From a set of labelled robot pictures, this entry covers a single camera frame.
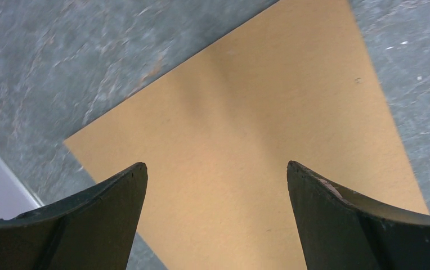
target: gray marble surface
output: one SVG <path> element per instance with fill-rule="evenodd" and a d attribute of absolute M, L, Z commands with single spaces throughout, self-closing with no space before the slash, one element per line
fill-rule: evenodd
<path fill-rule="evenodd" d="M 275 0 L 0 0 L 0 155 L 45 204 L 93 184 L 62 141 Z M 430 209 L 430 1 L 352 0 Z M 128 269 L 163 269 L 139 236 Z"/>

